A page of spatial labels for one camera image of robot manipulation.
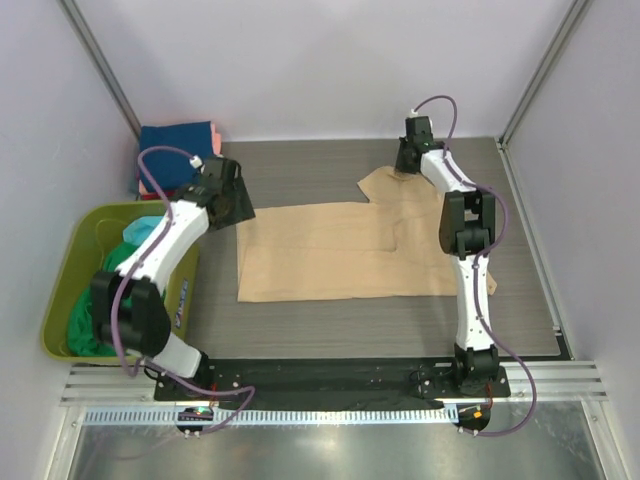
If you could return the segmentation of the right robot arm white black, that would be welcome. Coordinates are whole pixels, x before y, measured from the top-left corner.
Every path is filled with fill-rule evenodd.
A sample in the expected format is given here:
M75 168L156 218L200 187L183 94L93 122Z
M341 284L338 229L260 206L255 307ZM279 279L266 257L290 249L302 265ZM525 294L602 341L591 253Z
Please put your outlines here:
M478 395L497 380L500 367L488 306L496 198L462 172L445 144L434 138L431 119L415 112L405 119L395 167L422 175L443 195L438 240L452 262L458 311L450 380L458 393Z

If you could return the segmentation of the olive green plastic bin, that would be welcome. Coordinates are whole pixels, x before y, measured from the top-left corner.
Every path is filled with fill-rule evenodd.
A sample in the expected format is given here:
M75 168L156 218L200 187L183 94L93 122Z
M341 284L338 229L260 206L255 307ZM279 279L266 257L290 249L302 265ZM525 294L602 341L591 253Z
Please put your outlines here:
M89 286L107 255L122 241L122 232L143 216L163 215L160 201L105 204L89 211L72 231L41 329L41 345L51 358L65 363L117 365L116 356L77 355L67 341L73 307ZM172 332L185 339L199 259L199 245L193 244L174 269L165 297Z

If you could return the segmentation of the beige t shirt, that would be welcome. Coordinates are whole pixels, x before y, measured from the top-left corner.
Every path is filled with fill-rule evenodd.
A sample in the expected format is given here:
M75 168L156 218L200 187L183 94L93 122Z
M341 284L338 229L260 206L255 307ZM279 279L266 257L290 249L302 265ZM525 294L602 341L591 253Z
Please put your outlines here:
M257 210L237 228L240 302L454 296L439 245L442 197L419 175L380 167L363 202Z

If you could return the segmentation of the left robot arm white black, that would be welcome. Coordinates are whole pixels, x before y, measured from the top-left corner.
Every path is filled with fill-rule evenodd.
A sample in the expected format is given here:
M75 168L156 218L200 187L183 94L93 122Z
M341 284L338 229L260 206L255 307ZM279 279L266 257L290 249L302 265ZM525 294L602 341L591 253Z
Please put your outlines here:
M174 333L163 294L178 264L204 234L251 220L255 211L238 161L191 155L188 163L194 172L191 181L169 197L145 158L138 158L140 172L163 203L164 216L125 261L93 276L90 295L94 337L114 349L129 376L145 365L198 400L212 387L209 358Z

